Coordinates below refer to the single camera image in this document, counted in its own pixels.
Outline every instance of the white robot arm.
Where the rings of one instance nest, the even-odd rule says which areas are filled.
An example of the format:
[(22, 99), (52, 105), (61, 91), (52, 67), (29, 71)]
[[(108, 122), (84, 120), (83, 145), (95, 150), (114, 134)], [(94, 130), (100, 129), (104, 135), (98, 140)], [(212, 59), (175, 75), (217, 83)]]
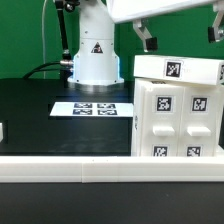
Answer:
[(107, 0), (108, 12), (115, 23), (133, 21), (133, 28), (143, 41), (145, 51), (156, 50), (156, 38), (152, 38), (144, 19), (201, 5), (213, 4), (217, 17), (208, 29), (209, 42), (223, 39), (223, 0), (138, 0), (134, 4), (130, 0)]

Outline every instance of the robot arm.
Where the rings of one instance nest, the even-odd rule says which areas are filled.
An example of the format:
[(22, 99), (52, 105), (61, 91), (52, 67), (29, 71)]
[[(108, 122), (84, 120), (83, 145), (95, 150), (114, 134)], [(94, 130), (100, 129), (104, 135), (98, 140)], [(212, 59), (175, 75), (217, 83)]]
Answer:
[(223, 0), (138, 0), (134, 4), (130, 4), (130, 0), (107, 0), (108, 12), (115, 23), (133, 21), (133, 28), (143, 41), (145, 51), (157, 49), (157, 38), (152, 38), (147, 30), (145, 18), (206, 4), (214, 4), (214, 11), (217, 12), (215, 22), (208, 33), (209, 42), (217, 42), (224, 38)]
[(73, 12), (75, 7), (78, 6), (79, 0), (54, 0), (55, 7), (57, 9), (58, 20), (60, 25), (61, 39), (62, 39), (62, 48), (63, 48), (63, 59), (71, 60), (71, 55), (68, 49), (67, 34), (65, 29), (64, 13), (63, 9), (67, 12)]
[(218, 42), (224, 39), (224, 1), (216, 2), (213, 10), (217, 16), (212, 27), (208, 28), (208, 40), (210, 43)]

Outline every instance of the black tabletop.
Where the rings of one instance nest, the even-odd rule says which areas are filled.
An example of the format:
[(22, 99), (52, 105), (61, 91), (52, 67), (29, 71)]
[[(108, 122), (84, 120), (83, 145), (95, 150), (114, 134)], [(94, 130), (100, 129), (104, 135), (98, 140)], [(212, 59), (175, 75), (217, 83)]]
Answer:
[(50, 117), (60, 101), (132, 103), (133, 83), (93, 94), (60, 80), (0, 80), (0, 155), (130, 155), (132, 118)]

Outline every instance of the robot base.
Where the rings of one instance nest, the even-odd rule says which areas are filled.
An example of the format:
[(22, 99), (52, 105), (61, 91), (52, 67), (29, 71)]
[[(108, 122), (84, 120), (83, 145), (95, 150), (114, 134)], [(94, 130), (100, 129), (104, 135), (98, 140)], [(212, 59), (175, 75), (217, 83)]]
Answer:
[(91, 84), (84, 84), (80, 82), (71, 81), (70, 78), (68, 79), (68, 88), (81, 90), (84, 92), (89, 93), (104, 93), (104, 92), (112, 92), (115, 90), (120, 90), (124, 88), (124, 80), (120, 79), (113, 84), (105, 84), (105, 85), (91, 85)]

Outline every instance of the black cable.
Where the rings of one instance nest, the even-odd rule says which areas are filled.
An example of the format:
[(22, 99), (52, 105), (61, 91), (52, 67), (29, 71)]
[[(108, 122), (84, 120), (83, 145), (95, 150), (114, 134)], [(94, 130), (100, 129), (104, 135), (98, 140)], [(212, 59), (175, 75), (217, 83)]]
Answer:
[(54, 61), (54, 62), (48, 62), (48, 63), (45, 63), (43, 65), (40, 65), (38, 67), (36, 67), (35, 69), (33, 69), (32, 71), (28, 72), (27, 74), (25, 74), (23, 76), (23, 79), (28, 79), (33, 73), (41, 70), (42, 68), (45, 68), (45, 67), (48, 67), (48, 66), (51, 66), (51, 65), (60, 65), (60, 62), (59, 61)]

